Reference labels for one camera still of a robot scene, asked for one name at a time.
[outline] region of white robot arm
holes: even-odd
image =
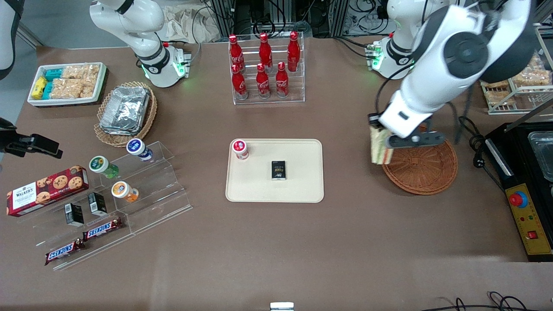
[[[152,0],[102,0],[90,5],[90,17],[98,26],[133,49],[146,77],[155,86],[169,87],[186,75],[181,49],[164,47],[156,35],[163,27],[161,7]]]
[[[23,13],[23,1],[0,1],[0,80],[12,71],[15,61],[15,33]]]
[[[445,6],[458,4],[463,7],[465,0],[389,0],[386,6],[388,17],[395,22],[393,37],[386,37],[373,43],[379,47],[371,69],[386,78],[401,79],[407,70],[392,76],[406,64],[413,61],[411,47],[419,31],[422,20],[426,20],[433,12]]]
[[[497,82],[522,71],[535,47],[531,12],[531,0],[508,0],[495,11],[448,6],[433,13],[415,38],[412,71],[378,120],[403,139],[392,137],[395,148],[411,147],[409,140],[424,145],[425,137],[413,135],[419,124],[479,78]]]

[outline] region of red cookie box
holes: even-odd
[[[6,214],[20,217],[86,189],[86,169],[77,165],[8,192]]]

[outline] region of round wicker tray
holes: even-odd
[[[440,193],[455,180],[458,162],[449,141],[432,147],[394,149],[392,161],[382,165],[386,175],[403,190],[420,195]]]
[[[144,125],[142,127],[142,130],[140,133],[138,133],[136,136],[126,136],[126,135],[110,135],[105,133],[101,128],[100,124],[94,125],[94,132],[96,133],[96,137],[104,143],[107,143],[109,145],[112,145],[114,147],[118,148],[124,148],[127,146],[127,143],[133,139],[133,138],[140,138],[143,139],[146,134],[148,134],[148,131],[150,131],[150,128],[152,127],[152,123],[154,123],[155,119],[155,113],[158,110],[158,102],[155,99],[154,92],[152,89],[142,83],[142,82],[125,82],[121,84],[120,86],[127,86],[127,87],[143,87],[150,91],[150,101],[148,103],[148,110],[146,111],[146,115],[144,116]],[[109,92],[109,94],[103,99],[102,105],[98,109],[98,121],[102,119],[102,116],[104,114],[104,111],[106,110],[106,105],[109,102],[109,99],[111,98],[111,95],[113,93],[113,90]]]

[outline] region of acrylic bottle rack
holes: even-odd
[[[246,89],[248,90],[248,98],[245,100],[239,100],[236,96],[236,91],[232,86],[232,100],[235,105],[247,104],[247,103],[286,103],[286,102],[304,102],[305,101],[305,41],[303,32],[298,33],[298,43],[300,45],[300,61],[298,63],[298,69],[295,72],[288,71],[288,43],[290,42],[290,32],[282,32],[275,34],[272,38],[269,38],[269,44],[273,51],[273,70],[268,72],[269,86],[271,89],[271,96],[267,99],[259,97],[257,91],[257,82],[255,77],[257,76],[257,64],[259,64],[259,45],[260,41],[254,34],[237,35],[238,44],[242,48],[244,54],[244,62],[246,64],[246,71],[243,73],[244,80],[246,82]],[[230,54],[228,55],[229,71],[231,70],[232,60]],[[288,85],[289,93],[286,98],[281,99],[277,96],[277,64],[279,62],[286,63],[286,72],[288,73]]]
[[[111,163],[119,167],[119,176],[113,179],[87,170],[89,189],[20,217],[20,224],[31,224],[33,227],[35,244],[40,250],[36,255],[44,261],[46,253],[76,238],[82,239],[84,231],[121,218],[123,227],[94,237],[85,242],[84,249],[49,263],[54,270],[63,270],[192,209],[169,161],[173,155],[160,142],[150,144],[148,148],[153,152],[150,161],[141,162],[130,154],[113,160]],[[129,203],[112,196],[111,186],[119,180],[138,189],[138,200]],[[94,192],[104,197],[108,215],[91,214],[88,195]],[[81,206],[84,225],[76,227],[66,224],[64,206],[67,203]]]

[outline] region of red bottle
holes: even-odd
[[[240,67],[238,65],[232,65],[232,86],[236,91],[236,99],[245,100],[248,98],[248,90],[246,90],[246,82],[244,76],[240,73]]]
[[[286,65],[284,65],[284,62],[281,61],[278,63],[277,67],[276,94],[283,99],[288,96],[288,74],[286,73]]]
[[[244,73],[246,70],[246,64],[244,63],[244,54],[242,48],[238,45],[238,39],[235,35],[228,36],[228,41],[231,43],[229,53],[231,54],[232,65],[238,65],[240,72]]]
[[[269,88],[269,76],[265,72],[265,66],[263,64],[257,64],[257,89],[259,91],[259,97],[268,99],[271,96],[271,90]]]
[[[290,43],[288,43],[288,70],[294,72],[298,69],[300,62],[300,45],[298,44],[298,33],[290,32]]]
[[[261,45],[259,46],[259,59],[261,63],[265,66],[267,72],[273,70],[273,51],[269,45],[269,36],[266,33],[261,33],[259,35],[261,39]]]

